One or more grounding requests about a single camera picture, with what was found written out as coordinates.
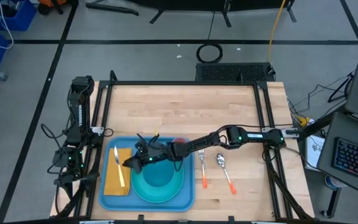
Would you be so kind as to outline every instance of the yellow cable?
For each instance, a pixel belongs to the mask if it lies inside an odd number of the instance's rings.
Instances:
[[[270,56],[272,54],[272,42],[273,42],[274,31],[276,30],[276,26],[277,26],[278,20],[280,19],[281,12],[283,11],[284,4],[285,4],[285,0],[283,0],[283,2],[281,3],[281,7],[280,7],[280,10],[279,10],[279,12],[277,14],[276,21],[274,22],[272,33],[270,34],[270,41],[268,43],[267,62],[270,62]]]

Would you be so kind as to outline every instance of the floor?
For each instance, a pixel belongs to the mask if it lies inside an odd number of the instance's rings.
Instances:
[[[108,4],[133,8],[140,16],[87,9],[82,1],[76,10],[65,7],[64,15],[37,14],[28,31],[13,32],[16,44],[0,66],[9,76],[0,81],[0,206],[17,160],[28,155],[16,190],[11,188],[15,191],[5,222],[49,215],[55,177],[45,170],[56,147],[39,125],[56,133],[63,128],[68,116],[63,99],[74,77],[105,80],[113,69],[119,80],[194,80],[195,52],[208,38],[212,19],[209,38],[225,43],[222,62],[264,62],[278,11],[231,12],[232,28],[221,14],[211,12],[164,12],[152,25],[155,9],[125,1]],[[281,41],[273,45],[272,65],[277,81],[284,82],[289,99],[297,103],[316,84],[328,85],[355,69],[358,1],[297,0],[293,12],[296,23],[286,11],[278,23],[275,40]],[[205,60],[217,54],[213,49],[203,52]],[[326,90],[312,97],[303,114],[319,118],[336,104],[326,102],[330,94]],[[306,106],[302,101],[296,108]],[[315,215],[324,220],[319,211],[327,209],[331,191],[322,174],[305,174]],[[358,223],[357,191],[342,191],[332,221]]]

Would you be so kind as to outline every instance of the wooden table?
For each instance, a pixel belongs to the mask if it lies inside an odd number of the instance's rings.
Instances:
[[[91,111],[96,101],[98,82],[91,96]],[[268,83],[268,92],[275,124],[291,123],[290,111],[283,83]],[[265,113],[263,93],[261,104]],[[99,124],[105,97],[102,97]],[[165,136],[182,136],[196,139],[225,124],[259,125],[254,91],[251,86],[113,86],[107,128],[114,136],[134,136],[136,133],[152,136],[157,130]],[[260,131],[259,128],[246,128]],[[111,139],[104,139],[104,146]],[[296,140],[286,139],[287,146],[298,150]],[[143,214],[146,220],[227,220],[233,215],[237,221],[274,220],[272,200],[262,144],[245,144],[240,149],[225,150],[212,147],[205,150],[208,188],[202,186],[201,163],[195,157],[196,200],[187,212],[112,212],[103,209],[99,202],[99,178],[93,204],[92,219],[136,220]],[[216,163],[216,154],[224,154],[227,171],[234,182],[237,194],[232,195],[222,169]],[[298,154],[281,150],[289,191],[305,211],[314,216],[305,173]],[[99,171],[102,172],[105,148]],[[281,191],[277,188],[281,216],[285,217]],[[81,214],[85,214],[84,197]],[[60,189],[60,210],[68,203],[66,193]],[[51,215],[55,215],[52,205]]]

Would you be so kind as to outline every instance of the blue tray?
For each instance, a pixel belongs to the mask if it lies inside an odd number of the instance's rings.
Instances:
[[[172,142],[175,137],[159,137],[161,143]],[[136,153],[135,144],[139,141],[137,136],[119,136],[109,141],[104,155],[102,182],[99,191],[99,203],[106,210],[112,211],[153,211],[153,212],[185,212],[191,208],[195,199],[195,174],[194,174],[194,157],[190,154],[183,161],[185,179],[179,192],[172,199],[162,203],[151,203],[141,199],[133,189],[125,196],[104,195],[104,183],[106,181],[106,170],[109,159],[110,149],[132,148],[132,155]]]

